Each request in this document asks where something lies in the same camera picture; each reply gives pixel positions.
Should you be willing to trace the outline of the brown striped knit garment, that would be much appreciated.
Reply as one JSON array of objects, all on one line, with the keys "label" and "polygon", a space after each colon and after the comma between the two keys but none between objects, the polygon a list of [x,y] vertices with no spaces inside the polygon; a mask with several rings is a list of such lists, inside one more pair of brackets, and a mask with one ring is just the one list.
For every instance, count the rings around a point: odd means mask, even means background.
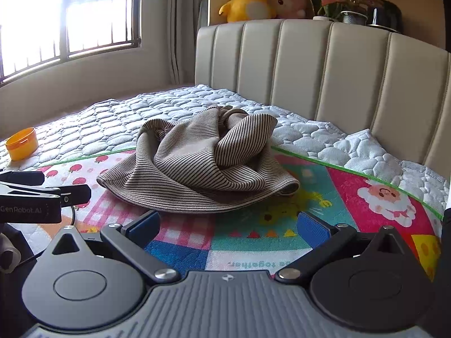
[{"label": "brown striped knit garment", "polygon": [[272,156],[277,119],[212,106],[190,120],[145,122],[133,154],[97,182],[129,204],[156,211],[232,211],[300,187]]}]

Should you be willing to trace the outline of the orange plastic container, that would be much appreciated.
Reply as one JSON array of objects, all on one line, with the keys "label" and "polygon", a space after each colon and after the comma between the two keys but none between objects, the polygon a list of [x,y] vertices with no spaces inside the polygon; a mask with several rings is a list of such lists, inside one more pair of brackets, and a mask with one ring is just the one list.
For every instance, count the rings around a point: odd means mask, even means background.
[{"label": "orange plastic container", "polygon": [[11,161],[28,159],[38,148],[34,127],[28,127],[10,136],[5,143]]}]

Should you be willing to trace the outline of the colourful cartoon play mat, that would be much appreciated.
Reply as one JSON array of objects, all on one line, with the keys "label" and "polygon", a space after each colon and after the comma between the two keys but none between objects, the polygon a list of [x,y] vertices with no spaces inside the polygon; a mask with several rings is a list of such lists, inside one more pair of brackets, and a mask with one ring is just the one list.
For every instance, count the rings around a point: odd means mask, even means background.
[{"label": "colourful cartoon play mat", "polygon": [[443,204],[429,196],[434,187],[431,176],[408,172],[389,183],[282,151],[275,156],[300,181],[297,193],[224,214],[164,214],[159,234],[145,250],[180,272],[276,272],[311,249],[297,231],[298,214],[306,211],[364,233],[383,225],[395,227],[428,276],[434,277]]}]

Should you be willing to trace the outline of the barred window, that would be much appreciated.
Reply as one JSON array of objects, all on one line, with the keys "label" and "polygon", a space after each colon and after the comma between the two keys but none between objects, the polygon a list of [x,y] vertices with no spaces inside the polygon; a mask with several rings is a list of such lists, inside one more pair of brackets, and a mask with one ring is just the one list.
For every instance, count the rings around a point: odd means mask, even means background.
[{"label": "barred window", "polygon": [[1,84],[141,43],[141,0],[1,0]]}]

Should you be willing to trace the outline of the beige padded headboard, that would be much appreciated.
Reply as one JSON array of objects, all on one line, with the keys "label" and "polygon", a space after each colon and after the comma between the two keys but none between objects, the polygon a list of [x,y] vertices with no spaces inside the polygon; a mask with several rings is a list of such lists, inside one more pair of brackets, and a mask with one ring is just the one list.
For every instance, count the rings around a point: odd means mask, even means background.
[{"label": "beige padded headboard", "polygon": [[450,174],[450,54],[402,34],[312,20],[199,30],[195,81],[351,134]]}]

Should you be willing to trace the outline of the black round pot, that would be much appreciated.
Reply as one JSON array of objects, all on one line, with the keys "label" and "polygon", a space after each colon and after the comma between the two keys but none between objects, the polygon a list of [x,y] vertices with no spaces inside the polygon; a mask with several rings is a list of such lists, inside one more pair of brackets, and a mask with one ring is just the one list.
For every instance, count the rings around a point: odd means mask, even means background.
[{"label": "black round pot", "polygon": [[370,6],[367,14],[367,26],[399,34],[404,33],[402,13],[396,4],[383,0],[378,6]]}]

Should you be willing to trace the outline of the beige curtain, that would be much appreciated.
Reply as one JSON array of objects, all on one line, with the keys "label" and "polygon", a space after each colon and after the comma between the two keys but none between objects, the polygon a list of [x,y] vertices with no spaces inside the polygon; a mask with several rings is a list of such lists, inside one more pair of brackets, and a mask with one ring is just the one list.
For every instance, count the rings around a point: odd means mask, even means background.
[{"label": "beige curtain", "polygon": [[174,84],[194,81],[197,11],[196,0],[167,0],[169,71]]}]

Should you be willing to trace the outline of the pink plush toy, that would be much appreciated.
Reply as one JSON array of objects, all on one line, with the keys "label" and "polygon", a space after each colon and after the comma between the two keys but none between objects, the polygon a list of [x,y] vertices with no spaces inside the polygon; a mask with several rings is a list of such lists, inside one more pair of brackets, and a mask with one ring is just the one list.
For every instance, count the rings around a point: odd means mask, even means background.
[{"label": "pink plush toy", "polygon": [[306,18],[306,0],[271,0],[277,18],[304,19]]}]

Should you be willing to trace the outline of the yellow duck plush toy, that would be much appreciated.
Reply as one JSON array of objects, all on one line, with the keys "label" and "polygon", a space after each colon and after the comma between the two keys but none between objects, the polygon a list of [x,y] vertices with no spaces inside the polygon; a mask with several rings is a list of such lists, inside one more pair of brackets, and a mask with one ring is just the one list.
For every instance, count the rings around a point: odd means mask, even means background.
[{"label": "yellow duck plush toy", "polygon": [[219,9],[219,16],[228,23],[271,19],[276,16],[271,0],[229,0]]}]

